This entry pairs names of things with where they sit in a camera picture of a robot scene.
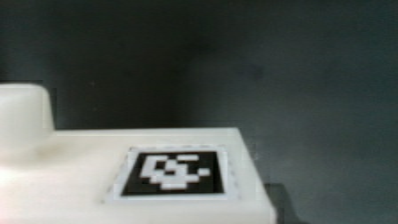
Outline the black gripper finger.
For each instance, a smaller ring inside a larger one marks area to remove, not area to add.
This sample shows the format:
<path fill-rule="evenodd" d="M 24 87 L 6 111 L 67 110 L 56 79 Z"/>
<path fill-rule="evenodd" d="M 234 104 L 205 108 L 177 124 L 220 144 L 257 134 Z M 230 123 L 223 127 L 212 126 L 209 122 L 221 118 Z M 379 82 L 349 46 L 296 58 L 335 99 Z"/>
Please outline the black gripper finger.
<path fill-rule="evenodd" d="M 298 218 L 283 185 L 280 183 L 266 183 L 264 190 L 275 207 L 276 224 L 308 224 Z"/>

